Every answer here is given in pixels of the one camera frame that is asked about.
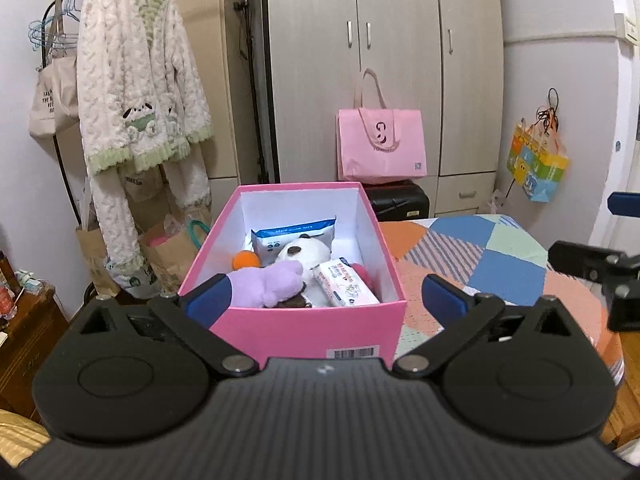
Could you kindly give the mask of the purple plush toy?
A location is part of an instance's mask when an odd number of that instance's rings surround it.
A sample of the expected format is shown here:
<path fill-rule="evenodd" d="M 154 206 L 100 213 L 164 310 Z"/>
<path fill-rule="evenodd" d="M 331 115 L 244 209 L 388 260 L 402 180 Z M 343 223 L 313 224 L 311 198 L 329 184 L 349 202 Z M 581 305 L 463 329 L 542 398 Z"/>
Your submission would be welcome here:
<path fill-rule="evenodd" d="M 297 260 L 277 261 L 265 268 L 243 268 L 228 274 L 231 307 L 274 308 L 304 289 L 304 268 Z"/>

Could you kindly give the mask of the pink strawberry plush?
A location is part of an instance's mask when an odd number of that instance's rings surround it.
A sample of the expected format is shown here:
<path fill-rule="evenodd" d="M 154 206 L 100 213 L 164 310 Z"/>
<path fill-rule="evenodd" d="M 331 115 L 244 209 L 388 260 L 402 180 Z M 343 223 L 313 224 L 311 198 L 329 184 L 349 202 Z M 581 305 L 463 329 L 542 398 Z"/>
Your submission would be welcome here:
<path fill-rule="evenodd" d="M 373 290 L 374 289 L 373 281 L 367 269 L 362 264 L 359 264 L 359 263 L 352 263 L 350 266 L 362 279 L 363 283 L 367 285 L 367 288 L 370 290 Z"/>

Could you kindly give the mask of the blue white tissue pack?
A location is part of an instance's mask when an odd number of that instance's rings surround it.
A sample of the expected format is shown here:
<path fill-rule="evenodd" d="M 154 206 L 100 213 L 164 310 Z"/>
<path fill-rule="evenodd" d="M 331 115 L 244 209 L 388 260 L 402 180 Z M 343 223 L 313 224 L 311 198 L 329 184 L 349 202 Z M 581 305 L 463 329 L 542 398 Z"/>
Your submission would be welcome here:
<path fill-rule="evenodd" d="M 253 230 L 250 232 L 253 252 L 258 255 L 260 262 L 265 266 L 273 263 L 287 244 L 299 238 L 312 238 L 331 249 L 334 240 L 336 218 L 317 220 L 280 228 Z"/>

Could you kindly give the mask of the small white wipes pack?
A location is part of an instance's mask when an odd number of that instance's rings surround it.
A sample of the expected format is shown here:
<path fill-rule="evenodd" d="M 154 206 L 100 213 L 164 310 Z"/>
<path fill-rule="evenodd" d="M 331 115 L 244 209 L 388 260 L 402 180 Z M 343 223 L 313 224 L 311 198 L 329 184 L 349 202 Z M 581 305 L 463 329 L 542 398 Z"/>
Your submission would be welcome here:
<path fill-rule="evenodd" d="M 365 307 L 380 303 L 344 258 L 319 263 L 312 274 L 333 307 Z"/>

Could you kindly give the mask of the white panda plush toy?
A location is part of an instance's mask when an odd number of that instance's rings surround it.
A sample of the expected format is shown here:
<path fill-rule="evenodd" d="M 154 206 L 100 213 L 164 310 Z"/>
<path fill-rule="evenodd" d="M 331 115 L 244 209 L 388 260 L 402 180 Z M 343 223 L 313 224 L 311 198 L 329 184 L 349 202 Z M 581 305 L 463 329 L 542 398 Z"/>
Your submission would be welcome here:
<path fill-rule="evenodd" d="M 303 267 L 304 290 L 302 296 L 313 307 L 326 307 L 329 303 L 322 287 L 314 277 L 314 268 L 330 260 L 331 249 L 322 240 L 303 235 L 286 244 L 277 256 L 278 261 L 295 260 Z"/>

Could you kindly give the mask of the white door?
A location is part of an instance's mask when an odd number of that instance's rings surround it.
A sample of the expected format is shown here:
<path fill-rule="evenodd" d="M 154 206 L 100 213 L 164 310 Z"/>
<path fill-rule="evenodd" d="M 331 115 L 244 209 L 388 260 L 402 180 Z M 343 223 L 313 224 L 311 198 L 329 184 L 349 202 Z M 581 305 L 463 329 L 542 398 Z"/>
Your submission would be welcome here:
<path fill-rule="evenodd" d="M 639 245 L 630 221 L 614 216 L 608 210 L 608 196 L 614 192 L 638 188 L 639 141 L 639 41 L 628 32 L 639 29 L 639 0 L 612 0 L 612 38 L 617 47 L 617 87 L 614 133 L 608 175 L 590 242 L 606 248 L 620 248 L 628 240 Z"/>

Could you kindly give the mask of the brown paper bag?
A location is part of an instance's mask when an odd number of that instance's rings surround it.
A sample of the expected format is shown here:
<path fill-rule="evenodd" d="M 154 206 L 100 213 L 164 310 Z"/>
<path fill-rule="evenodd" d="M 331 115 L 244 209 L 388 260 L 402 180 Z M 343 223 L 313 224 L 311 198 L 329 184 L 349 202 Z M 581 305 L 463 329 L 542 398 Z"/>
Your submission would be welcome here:
<path fill-rule="evenodd" d="M 189 211 L 181 228 L 171 236 L 164 234 L 166 223 L 163 222 L 142 236 L 142 255 L 152 271 L 150 280 L 153 286 L 157 285 L 163 292 L 178 292 L 200 245 L 206 239 L 210 222 L 209 209 L 198 207 Z M 120 292 L 128 292 L 132 296 L 134 285 L 140 283 L 141 287 L 142 278 L 135 278 L 134 284 L 125 286 L 120 284 L 123 278 L 116 281 L 108 273 L 106 248 L 99 229 L 85 231 L 78 228 L 75 234 L 98 295 L 115 297 Z"/>

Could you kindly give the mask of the patchwork quilt bedspread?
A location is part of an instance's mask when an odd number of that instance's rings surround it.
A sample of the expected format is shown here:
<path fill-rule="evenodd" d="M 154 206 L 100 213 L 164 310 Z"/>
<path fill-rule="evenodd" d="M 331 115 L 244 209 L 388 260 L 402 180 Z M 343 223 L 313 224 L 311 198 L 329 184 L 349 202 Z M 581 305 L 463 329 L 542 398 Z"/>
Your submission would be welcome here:
<path fill-rule="evenodd" d="M 548 252 L 503 214 L 383 222 L 408 306 L 395 356 L 442 331 L 422 304 L 422 282 L 435 273 L 470 295 L 491 292 L 507 304 L 531 306 L 542 295 L 562 301 L 605 362 L 614 382 L 625 371 L 620 337 L 606 327 L 605 307 L 587 285 L 555 270 Z"/>

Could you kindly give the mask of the pink storage box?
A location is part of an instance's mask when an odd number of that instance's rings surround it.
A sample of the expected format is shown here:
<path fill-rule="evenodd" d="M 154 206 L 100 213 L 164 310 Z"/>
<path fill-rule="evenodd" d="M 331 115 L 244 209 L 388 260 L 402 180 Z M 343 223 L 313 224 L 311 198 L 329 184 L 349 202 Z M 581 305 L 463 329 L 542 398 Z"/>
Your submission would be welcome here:
<path fill-rule="evenodd" d="M 336 218 L 330 260 L 362 264 L 379 304 L 333 307 L 326 297 L 326 307 L 313 307 L 299 292 L 274 308 L 230 306 L 210 330 L 259 364 L 270 358 L 393 362 L 407 300 L 367 195 L 355 182 L 240 186 L 210 229 L 179 295 L 236 271 L 232 257 L 253 250 L 253 230 L 329 218 Z"/>

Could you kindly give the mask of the colourful paper gift bag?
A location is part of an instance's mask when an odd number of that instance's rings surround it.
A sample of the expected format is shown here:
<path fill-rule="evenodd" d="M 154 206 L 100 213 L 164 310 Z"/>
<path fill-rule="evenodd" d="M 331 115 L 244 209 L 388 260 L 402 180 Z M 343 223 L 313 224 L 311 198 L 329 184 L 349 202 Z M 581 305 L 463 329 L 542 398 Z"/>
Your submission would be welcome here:
<path fill-rule="evenodd" d="M 570 166 L 559 133 L 559 105 L 558 90 L 551 87 L 535 120 L 529 124 L 522 118 L 513 131 L 506 169 L 532 203 L 550 203 Z"/>

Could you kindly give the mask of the black suitcase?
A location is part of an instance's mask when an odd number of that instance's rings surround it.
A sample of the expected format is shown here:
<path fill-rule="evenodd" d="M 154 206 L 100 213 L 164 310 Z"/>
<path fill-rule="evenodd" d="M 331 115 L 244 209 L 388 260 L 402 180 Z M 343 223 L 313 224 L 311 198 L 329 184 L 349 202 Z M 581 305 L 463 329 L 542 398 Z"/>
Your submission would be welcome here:
<path fill-rule="evenodd" d="M 363 185 L 378 222 L 426 219 L 430 199 L 410 180 Z"/>

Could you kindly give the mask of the wooden side cabinet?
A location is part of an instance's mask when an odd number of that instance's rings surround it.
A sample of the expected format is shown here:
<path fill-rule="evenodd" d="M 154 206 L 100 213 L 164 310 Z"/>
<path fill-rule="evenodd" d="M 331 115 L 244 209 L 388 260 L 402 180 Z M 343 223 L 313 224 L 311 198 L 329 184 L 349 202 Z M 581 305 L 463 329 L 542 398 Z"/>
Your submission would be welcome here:
<path fill-rule="evenodd" d="M 36 292 L 25 290 L 1 254 L 2 410 L 40 421 L 32 383 L 67 327 L 55 288 L 43 282 Z"/>

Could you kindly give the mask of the cream fuzzy cardigan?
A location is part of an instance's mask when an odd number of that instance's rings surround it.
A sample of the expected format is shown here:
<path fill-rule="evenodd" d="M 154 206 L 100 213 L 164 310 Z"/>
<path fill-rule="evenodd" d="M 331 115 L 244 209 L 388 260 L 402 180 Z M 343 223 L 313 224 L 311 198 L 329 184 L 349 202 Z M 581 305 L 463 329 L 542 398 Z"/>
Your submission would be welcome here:
<path fill-rule="evenodd" d="M 145 260 L 124 177 L 160 168 L 180 209 L 210 203 L 212 118 L 176 0 L 84 0 L 77 95 L 107 261 L 133 274 Z"/>

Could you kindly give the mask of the beige canvas tote bag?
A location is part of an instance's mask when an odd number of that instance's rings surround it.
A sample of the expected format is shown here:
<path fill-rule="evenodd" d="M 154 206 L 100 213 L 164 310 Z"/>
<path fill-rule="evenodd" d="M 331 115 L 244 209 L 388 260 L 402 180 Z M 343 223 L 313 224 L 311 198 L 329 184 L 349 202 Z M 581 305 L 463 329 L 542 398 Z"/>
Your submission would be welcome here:
<path fill-rule="evenodd" d="M 35 139 L 52 138 L 78 123 L 77 58 L 74 50 L 60 44 L 65 39 L 63 0 L 55 0 L 29 112 L 28 132 Z"/>

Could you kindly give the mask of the beige three-door wardrobe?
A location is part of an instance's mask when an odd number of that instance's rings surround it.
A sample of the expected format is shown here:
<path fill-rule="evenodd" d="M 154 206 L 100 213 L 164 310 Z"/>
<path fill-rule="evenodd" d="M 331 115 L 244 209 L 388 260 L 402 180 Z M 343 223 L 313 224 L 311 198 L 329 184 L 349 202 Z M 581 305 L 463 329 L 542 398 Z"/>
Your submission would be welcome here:
<path fill-rule="evenodd" d="M 232 117 L 258 182 L 244 27 L 224 0 Z M 258 0 L 254 18 L 260 116 L 271 183 L 337 176 L 335 118 L 363 103 L 420 110 L 434 216 L 475 214 L 496 180 L 503 98 L 500 0 Z"/>

